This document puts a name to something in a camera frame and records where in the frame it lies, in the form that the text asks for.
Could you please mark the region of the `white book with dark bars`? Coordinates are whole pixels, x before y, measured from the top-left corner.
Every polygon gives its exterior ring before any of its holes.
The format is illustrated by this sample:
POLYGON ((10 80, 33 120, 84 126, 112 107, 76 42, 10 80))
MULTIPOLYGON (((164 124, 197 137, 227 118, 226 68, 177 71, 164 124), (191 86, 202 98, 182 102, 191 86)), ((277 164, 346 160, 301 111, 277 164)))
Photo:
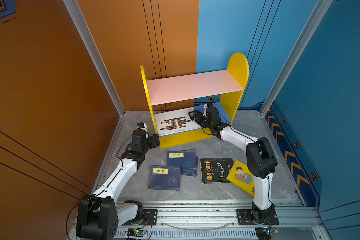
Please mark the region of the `white book with dark bars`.
POLYGON ((189 116, 194 110, 194 108, 186 108, 155 114, 158 135, 164 137, 201 129, 189 116))

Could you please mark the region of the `purple blue book yellow label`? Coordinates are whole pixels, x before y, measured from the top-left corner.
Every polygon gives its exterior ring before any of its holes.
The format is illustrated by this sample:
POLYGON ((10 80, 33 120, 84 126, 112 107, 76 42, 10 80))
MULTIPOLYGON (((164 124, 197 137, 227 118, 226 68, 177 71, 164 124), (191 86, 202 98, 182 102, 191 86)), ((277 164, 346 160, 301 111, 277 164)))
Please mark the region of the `purple blue book yellow label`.
POLYGON ((151 165, 148 189, 179 191, 181 170, 181 167, 151 165))

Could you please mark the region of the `dark blue book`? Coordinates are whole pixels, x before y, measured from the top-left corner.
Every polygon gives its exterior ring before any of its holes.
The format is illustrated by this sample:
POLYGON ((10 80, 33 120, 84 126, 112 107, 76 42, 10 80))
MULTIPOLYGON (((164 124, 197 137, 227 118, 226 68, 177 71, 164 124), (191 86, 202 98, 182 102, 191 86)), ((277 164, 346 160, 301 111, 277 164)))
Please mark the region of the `dark blue book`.
POLYGON ((168 151, 167 166, 181 167, 182 175, 196 177, 198 173, 196 150, 168 151))

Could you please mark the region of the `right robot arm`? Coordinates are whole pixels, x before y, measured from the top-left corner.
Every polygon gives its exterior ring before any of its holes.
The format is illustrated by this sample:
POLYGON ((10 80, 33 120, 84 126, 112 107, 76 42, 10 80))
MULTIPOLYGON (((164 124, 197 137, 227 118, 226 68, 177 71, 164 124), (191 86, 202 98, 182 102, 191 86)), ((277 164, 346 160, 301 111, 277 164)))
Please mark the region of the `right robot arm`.
POLYGON ((189 112, 190 119, 202 130, 208 129, 211 135, 229 142, 246 153, 247 167, 254 176, 255 196, 251 215, 255 224, 279 225, 276 206, 272 201, 272 180, 278 165, 277 158, 267 138, 255 138, 235 130, 229 123, 222 122, 219 110, 212 104, 204 106, 204 112, 189 112))

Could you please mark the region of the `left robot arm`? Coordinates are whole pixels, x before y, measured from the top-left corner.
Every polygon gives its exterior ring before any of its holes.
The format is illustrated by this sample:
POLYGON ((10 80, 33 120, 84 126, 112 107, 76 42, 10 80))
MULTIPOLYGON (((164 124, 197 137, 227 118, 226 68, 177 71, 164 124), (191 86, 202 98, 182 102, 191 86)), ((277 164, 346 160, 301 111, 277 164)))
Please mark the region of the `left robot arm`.
POLYGON ((158 134, 149 135, 147 126, 138 123, 120 162, 110 177, 78 204, 76 236, 88 240, 111 240, 118 227, 127 222, 140 223, 143 204, 139 201, 116 202, 130 178, 137 172, 150 149, 160 146, 158 134))

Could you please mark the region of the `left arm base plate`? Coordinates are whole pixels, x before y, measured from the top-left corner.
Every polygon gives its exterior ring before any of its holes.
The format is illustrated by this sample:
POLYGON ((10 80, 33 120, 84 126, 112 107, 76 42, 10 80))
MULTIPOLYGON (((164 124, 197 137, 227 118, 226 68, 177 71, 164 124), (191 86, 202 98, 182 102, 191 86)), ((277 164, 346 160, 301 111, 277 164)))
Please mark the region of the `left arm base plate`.
POLYGON ((158 210, 157 209, 143 209, 138 212, 137 216, 127 221, 123 226, 142 226, 148 221, 148 225, 155 226, 158 219, 158 210))

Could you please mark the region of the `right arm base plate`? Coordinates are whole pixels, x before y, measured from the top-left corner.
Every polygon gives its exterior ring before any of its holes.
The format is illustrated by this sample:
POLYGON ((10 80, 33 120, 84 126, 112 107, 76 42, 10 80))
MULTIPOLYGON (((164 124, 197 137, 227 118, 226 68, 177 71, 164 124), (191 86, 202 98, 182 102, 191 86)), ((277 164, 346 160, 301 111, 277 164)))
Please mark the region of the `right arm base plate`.
POLYGON ((237 220, 240 226, 260 225, 278 226, 280 224, 276 211, 273 208, 261 211, 258 209, 237 209, 237 220))

